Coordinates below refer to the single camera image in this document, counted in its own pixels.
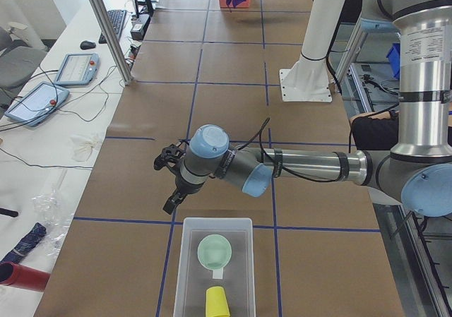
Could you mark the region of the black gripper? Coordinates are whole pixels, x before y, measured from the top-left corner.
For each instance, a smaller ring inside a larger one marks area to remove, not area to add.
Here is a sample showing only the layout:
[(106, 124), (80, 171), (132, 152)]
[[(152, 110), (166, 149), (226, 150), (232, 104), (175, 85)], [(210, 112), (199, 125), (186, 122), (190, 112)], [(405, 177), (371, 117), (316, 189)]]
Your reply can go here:
[(191, 183), (182, 176), (184, 151), (179, 146), (180, 145), (170, 144), (167, 147), (164, 147), (153, 163), (154, 170), (161, 170), (166, 167), (173, 175), (175, 175), (176, 189), (166, 200), (162, 208), (168, 215), (171, 215), (177, 207), (183, 203), (187, 195), (197, 193), (203, 185), (203, 183)]

